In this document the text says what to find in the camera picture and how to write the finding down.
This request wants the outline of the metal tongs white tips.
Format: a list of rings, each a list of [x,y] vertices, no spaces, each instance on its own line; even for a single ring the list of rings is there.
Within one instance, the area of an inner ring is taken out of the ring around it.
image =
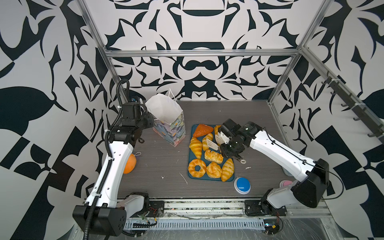
[[[223,133],[215,135],[216,143],[209,141],[208,145],[212,150],[219,150],[221,155],[225,158],[232,158],[239,161],[241,164],[246,164],[247,161],[240,155],[245,150],[242,143],[231,144],[231,139],[227,138]]]

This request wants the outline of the small croissant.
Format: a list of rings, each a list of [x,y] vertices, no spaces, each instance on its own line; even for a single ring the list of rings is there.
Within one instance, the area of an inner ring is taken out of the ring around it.
[[[206,150],[208,150],[208,149],[210,148],[209,145],[208,145],[207,140],[209,140],[209,141],[212,141],[212,140],[213,140],[213,134],[212,134],[212,133],[207,134],[207,135],[203,138],[203,140],[202,140],[203,151],[206,151]]]

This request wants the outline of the rectangular pastry bread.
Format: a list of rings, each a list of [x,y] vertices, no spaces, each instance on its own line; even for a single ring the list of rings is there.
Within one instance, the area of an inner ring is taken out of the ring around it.
[[[224,160],[224,157],[220,153],[211,150],[206,150],[204,157],[207,161],[214,162],[218,165],[220,165]]]

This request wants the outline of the floral paper bag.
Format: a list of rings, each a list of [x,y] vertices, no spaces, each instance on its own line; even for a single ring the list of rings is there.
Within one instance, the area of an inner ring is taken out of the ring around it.
[[[153,130],[176,147],[186,137],[186,127],[184,111],[173,92],[152,96],[145,105],[153,117]]]

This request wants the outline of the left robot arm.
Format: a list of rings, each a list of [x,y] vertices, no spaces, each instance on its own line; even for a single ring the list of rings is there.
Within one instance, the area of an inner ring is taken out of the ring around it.
[[[150,207],[148,194],[130,194],[122,203],[118,202],[118,191],[127,161],[136,143],[144,143],[142,132],[151,129],[154,121],[139,97],[130,98],[125,90],[127,102],[123,103],[121,89],[129,81],[117,83],[116,92],[119,113],[111,126],[105,130],[104,143],[107,156],[95,186],[82,205],[75,206],[73,218],[83,231],[83,238],[103,235],[105,239],[117,237],[124,232],[127,218],[144,213]]]

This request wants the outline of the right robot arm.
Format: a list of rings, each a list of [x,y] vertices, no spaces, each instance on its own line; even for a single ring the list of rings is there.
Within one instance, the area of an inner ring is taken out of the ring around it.
[[[246,207],[247,216],[276,216],[280,209],[292,204],[317,208],[330,185],[328,162],[301,155],[253,122],[240,126],[228,119],[219,127],[218,133],[224,140],[220,150],[225,157],[239,159],[245,148],[251,148],[279,164],[295,178],[285,187],[269,189],[257,204]]]

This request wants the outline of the large croissant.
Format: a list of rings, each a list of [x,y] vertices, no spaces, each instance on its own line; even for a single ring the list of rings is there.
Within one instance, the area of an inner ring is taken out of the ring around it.
[[[201,159],[203,153],[203,144],[201,141],[196,137],[192,137],[189,148],[197,159]]]

